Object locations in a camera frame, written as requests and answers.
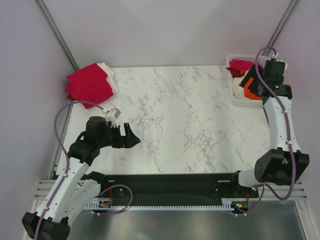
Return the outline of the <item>orange t shirt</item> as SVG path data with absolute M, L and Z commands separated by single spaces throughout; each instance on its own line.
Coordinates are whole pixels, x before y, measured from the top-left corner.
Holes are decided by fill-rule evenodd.
M 254 80 L 255 79 L 253 77 L 250 77 L 247 83 L 244 85 L 244 96 L 250 100 L 261 101 L 262 98 L 249 89 Z

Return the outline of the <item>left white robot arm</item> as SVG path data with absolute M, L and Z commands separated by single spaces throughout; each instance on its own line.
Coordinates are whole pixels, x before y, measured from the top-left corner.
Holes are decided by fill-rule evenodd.
M 141 142 L 128 122 L 123 126 L 124 135 L 113 117 L 89 118 L 85 131 L 69 148 L 63 173 L 37 210 L 24 214 L 22 225 L 29 238 L 66 240 L 73 221 L 83 208 L 94 197 L 104 197 L 109 193 L 110 185 L 102 179 L 87 179 L 76 193 L 74 190 L 102 148 L 130 149 Z

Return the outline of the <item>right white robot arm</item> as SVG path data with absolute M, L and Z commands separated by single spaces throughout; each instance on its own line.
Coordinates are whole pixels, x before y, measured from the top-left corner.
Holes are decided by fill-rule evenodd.
M 249 88 L 262 98 L 262 107 L 269 127 L 269 151 L 261 156 L 254 168 L 238 173 L 238 179 L 229 184 L 235 197 L 242 196 L 247 187 L 272 183 L 290 186 L 296 183 L 310 163 L 308 154 L 302 153 L 297 142 L 292 121 L 292 89 L 284 84 L 286 64 L 274 59 L 266 60 L 259 69 L 262 81 L 257 77 L 256 66 L 249 70 L 253 79 Z

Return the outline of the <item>crumpled white t shirt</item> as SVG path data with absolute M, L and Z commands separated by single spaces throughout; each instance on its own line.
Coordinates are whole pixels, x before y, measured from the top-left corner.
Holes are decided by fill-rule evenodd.
M 242 86 L 240 86 L 240 83 L 244 79 L 244 76 L 242 77 L 235 77 L 232 79 L 232 92 L 233 96 L 236 99 L 245 99 L 245 91 Z

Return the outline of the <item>dark red t shirt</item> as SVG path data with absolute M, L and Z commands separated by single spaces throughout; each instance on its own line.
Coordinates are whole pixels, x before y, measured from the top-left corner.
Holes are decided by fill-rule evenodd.
M 231 67 L 226 68 L 232 75 L 233 78 L 241 78 L 246 74 L 245 70 L 237 70 Z

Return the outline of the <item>white plastic basket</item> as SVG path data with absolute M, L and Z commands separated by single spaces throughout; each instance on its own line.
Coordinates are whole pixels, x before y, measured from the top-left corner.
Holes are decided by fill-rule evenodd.
M 252 63 L 255 62 L 256 55 L 255 54 L 229 54 L 226 56 L 226 67 L 228 68 L 230 66 L 230 61 L 233 59 L 239 59 L 239 60 L 245 60 L 250 61 Z M 261 108 L 262 100 L 251 100 L 249 98 L 235 98 L 233 93 L 233 77 L 230 71 L 227 71 L 228 75 L 228 85 L 230 90 L 230 99 L 234 106 L 237 107 L 257 107 Z

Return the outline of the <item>crumpled magenta t shirt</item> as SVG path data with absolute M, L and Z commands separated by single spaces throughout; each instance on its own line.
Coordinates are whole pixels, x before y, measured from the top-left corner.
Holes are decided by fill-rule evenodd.
M 254 65 L 254 62 L 252 62 L 252 61 L 233 58 L 229 62 L 228 68 L 235 70 L 235 71 L 239 71 L 239 72 L 246 72 L 246 71 L 250 70 L 253 65 Z

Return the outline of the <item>folded white t shirt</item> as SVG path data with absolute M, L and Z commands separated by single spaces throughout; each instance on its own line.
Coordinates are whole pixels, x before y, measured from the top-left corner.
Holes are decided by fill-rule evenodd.
M 110 85 L 110 87 L 112 89 L 112 93 L 117 94 L 119 92 L 119 89 L 114 81 L 114 76 L 115 76 L 114 71 L 108 65 L 106 65 L 104 62 L 97 63 L 97 65 L 107 74 L 106 81 Z

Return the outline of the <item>folded magenta t shirt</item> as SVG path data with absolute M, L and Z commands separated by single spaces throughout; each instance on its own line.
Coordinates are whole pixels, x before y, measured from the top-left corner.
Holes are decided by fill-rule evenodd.
M 116 93 L 108 82 L 108 77 L 108 73 L 97 63 L 68 75 L 66 77 L 68 83 L 65 88 L 68 98 L 74 101 L 82 101 L 82 105 L 86 109 L 93 107 L 88 102 L 103 103 Z

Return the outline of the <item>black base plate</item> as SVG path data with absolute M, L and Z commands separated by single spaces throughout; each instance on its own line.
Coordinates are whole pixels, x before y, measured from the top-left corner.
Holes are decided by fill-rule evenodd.
M 86 179 L 97 181 L 116 206 L 219 204 L 223 199 L 255 199 L 259 194 L 240 186 L 236 173 L 122 174 L 91 172 Z

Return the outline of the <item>aluminium frame rail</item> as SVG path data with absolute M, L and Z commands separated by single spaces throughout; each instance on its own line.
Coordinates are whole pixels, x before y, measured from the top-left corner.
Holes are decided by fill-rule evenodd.
M 41 180 L 36 190 L 35 200 L 44 200 L 49 194 L 50 190 L 56 183 L 56 180 Z

